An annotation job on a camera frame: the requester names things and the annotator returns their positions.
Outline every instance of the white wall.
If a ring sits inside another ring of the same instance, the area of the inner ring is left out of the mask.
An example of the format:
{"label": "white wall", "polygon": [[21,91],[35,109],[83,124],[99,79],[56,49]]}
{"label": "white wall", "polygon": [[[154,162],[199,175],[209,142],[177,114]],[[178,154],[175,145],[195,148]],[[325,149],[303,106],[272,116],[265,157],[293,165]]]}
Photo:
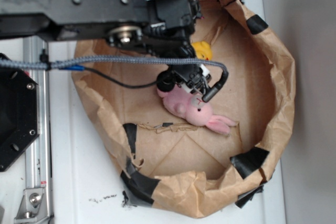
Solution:
{"label": "white wall", "polygon": [[264,0],[297,63],[296,118],[281,159],[288,224],[336,221],[336,0]]}

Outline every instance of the pink stuffed bunny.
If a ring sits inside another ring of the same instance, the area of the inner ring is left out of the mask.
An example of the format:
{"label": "pink stuffed bunny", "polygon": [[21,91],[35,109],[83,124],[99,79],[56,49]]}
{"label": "pink stuffed bunny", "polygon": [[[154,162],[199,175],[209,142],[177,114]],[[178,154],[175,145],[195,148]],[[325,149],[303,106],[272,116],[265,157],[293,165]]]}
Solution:
{"label": "pink stuffed bunny", "polygon": [[229,134],[229,126],[237,125],[223,115],[214,115],[212,106],[203,102],[199,94],[187,93],[177,85],[170,92],[162,92],[159,89],[157,92],[163,98],[163,105],[170,113],[186,119],[190,124],[206,126],[220,134]]}

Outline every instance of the gray braided cable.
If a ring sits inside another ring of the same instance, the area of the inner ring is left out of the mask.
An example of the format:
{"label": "gray braided cable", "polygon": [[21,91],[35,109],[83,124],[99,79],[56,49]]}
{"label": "gray braided cable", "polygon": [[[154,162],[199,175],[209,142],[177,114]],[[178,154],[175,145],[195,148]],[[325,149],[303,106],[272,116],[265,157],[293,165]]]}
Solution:
{"label": "gray braided cable", "polygon": [[[97,56],[84,56],[65,61],[51,62],[51,69],[69,68],[74,65],[91,62],[119,62],[131,64],[166,64],[166,65],[189,65],[189,64],[204,64],[215,67],[220,67],[224,72],[227,68],[224,64],[216,61],[200,60],[195,58],[154,58],[154,57],[132,57],[132,56],[113,56],[113,55],[97,55]],[[31,70],[47,70],[49,65],[43,62],[23,62],[0,60],[0,67],[4,68],[20,68]]]}

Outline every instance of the plush toy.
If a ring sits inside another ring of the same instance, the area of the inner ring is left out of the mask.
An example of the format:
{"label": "plush toy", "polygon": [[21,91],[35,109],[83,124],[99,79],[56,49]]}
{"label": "plush toy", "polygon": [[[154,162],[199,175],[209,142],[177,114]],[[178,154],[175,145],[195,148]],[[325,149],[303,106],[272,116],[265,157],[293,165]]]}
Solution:
{"label": "plush toy", "polygon": [[159,89],[157,92],[163,98],[163,105],[170,113],[186,119],[190,124],[206,126],[220,134],[229,134],[229,127],[237,125],[226,116],[214,115],[212,106],[203,102],[201,95],[187,93],[178,85],[175,85],[170,92],[162,92]]}
{"label": "plush toy", "polygon": [[211,46],[206,41],[198,41],[191,44],[195,49],[196,56],[201,60],[212,60]]}

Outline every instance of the black tape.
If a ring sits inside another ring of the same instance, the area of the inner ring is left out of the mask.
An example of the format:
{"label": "black tape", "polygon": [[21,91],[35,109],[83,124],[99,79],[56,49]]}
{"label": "black tape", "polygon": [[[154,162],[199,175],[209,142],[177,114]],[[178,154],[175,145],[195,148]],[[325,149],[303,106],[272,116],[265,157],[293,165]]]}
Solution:
{"label": "black tape", "polygon": [[128,138],[128,144],[131,147],[131,152],[135,153],[135,142],[137,139],[137,125],[134,123],[126,123],[123,125]]}
{"label": "black tape", "polygon": [[171,126],[171,125],[173,125],[174,123],[163,123],[162,124],[162,127],[169,127],[169,126]]}
{"label": "black tape", "polygon": [[260,34],[268,28],[268,24],[257,14],[246,20],[246,24],[253,35]]}
{"label": "black tape", "polygon": [[126,170],[131,178],[123,171],[121,173],[121,179],[126,186],[125,192],[129,198],[129,204],[137,206],[153,205],[154,200],[152,199],[152,194],[160,180],[149,178],[139,173],[130,159],[127,161]]}
{"label": "black tape", "polygon": [[230,158],[231,163],[237,169],[243,179],[261,168],[269,151],[253,147],[250,151],[238,154]]}
{"label": "black tape", "polygon": [[256,189],[248,191],[247,193],[241,194],[238,196],[238,200],[235,202],[236,206],[243,208],[249,200],[252,200],[254,194],[262,193],[264,191],[264,186],[259,186]]}

